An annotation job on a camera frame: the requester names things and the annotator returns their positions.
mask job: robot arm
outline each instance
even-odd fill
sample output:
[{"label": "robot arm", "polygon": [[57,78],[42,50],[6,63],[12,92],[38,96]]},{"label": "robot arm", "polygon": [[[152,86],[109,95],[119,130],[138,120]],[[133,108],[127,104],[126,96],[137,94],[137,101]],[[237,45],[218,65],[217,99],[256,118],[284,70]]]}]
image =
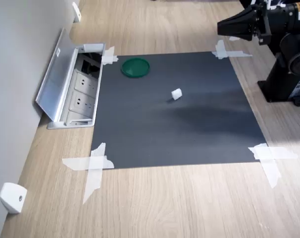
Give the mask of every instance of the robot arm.
[{"label": "robot arm", "polygon": [[270,6],[263,0],[217,23],[219,35],[236,36],[260,45],[273,35],[283,36],[280,53],[265,81],[258,85],[268,102],[293,101],[300,106],[300,2]]},{"label": "robot arm", "polygon": [[249,5],[245,10],[217,23],[219,35],[236,36],[251,41],[259,38],[267,45],[272,35],[300,32],[300,2],[269,6],[266,2]]}]

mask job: white wall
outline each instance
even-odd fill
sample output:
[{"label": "white wall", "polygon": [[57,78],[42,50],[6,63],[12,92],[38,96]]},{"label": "white wall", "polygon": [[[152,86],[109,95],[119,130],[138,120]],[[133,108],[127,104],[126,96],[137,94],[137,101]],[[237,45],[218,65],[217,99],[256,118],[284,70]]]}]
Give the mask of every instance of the white wall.
[{"label": "white wall", "polygon": [[[0,190],[18,183],[41,117],[34,99],[62,27],[72,26],[72,2],[0,0]],[[0,202],[0,233],[6,215]]]}]

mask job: green lid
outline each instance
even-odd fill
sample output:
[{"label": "green lid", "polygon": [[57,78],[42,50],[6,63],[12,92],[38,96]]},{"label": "green lid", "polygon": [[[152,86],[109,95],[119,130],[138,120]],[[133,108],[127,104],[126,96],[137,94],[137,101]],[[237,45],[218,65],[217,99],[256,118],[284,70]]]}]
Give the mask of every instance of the green lid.
[{"label": "green lid", "polygon": [[130,78],[140,78],[148,74],[150,65],[141,58],[126,60],[121,66],[121,72]]}]

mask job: wooden desk surface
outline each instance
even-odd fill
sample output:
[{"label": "wooden desk surface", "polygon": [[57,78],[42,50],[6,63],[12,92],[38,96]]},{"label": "wooden desk surface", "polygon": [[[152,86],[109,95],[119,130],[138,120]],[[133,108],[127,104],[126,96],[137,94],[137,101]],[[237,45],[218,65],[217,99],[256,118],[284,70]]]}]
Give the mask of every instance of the wooden desk surface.
[{"label": "wooden desk surface", "polygon": [[[256,82],[274,63],[267,46],[218,37],[216,22],[238,13],[238,1],[83,0],[76,43],[106,42],[117,55],[213,51],[218,39],[231,58],[270,146],[300,156],[300,108],[268,104]],[[43,117],[19,184],[28,189],[21,214],[8,216],[1,237],[300,237],[300,158],[278,161],[272,189],[260,163],[104,171],[101,189],[82,205],[86,171],[62,158],[89,156],[92,128],[47,130]]]}]

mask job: tape strip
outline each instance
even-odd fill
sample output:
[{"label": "tape strip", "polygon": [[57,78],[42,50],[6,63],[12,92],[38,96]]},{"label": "tape strip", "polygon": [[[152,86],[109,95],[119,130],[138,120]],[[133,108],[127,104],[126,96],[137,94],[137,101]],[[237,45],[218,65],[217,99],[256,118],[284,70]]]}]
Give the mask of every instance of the tape strip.
[{"label": "tape strip", "polygon": [[217,42],[217,45],[216,45],[216,52],[217,52],[217,55],[215,55],[216,57],[218,57],[220,60],[222,58],[226,58],[228,57],[227,55],[227,52],[225,50],[225,44],[224,44],[224,41],[223,40],[219,40]]},{"label": "tape strip", "polygon": [[[94,163],[95,167],[89,167],[90,160]],[[107,156],[68,158],[68,159],[62,159],[62,162],[73,171],[114,168],[114,164],[112,163],[112,161],[107,159]]]},{"label": "tape strip", "polygon": [[245,54],[243,51],[226,51],[223,40],[219,40],[216,45],[216,51],[212,52],[220,60],[227,57],[251,57],[252,55]]},{"label": "tape strip", "polygon": [[256,160],[260,160],[271,188],[274,188],[277,185],[278,179],[281,178],[281,173],[275,160],[298,158],[297,154],[289,151],[285,147],[268,147],[266,143],[248,149],[253,152]]},{"label": "tape strip", "polygon": [[239,40],[240,38],[239,37],[236,37],[236,36],[231,36],[231,37],[229,37],[229,40],[230,41],[237,41],[237,40]]},{"label": "tape strip", "polygon": [[108,50],[105,50],[104,55],[101,57],[101,63],[103,65],[112,64],[113,62],[118,61],[118,57],[114,56],[115,46],[110,47]]},{"label": "tape strip", "polygon": [[106,144],[102,143],[91,151],[90,157],[62,159],[63,164],[74,171],[88,170],[83,204],[96,189],[100,188],[102,170],[114,168],[113,162],[105,156],[105,149]]}]

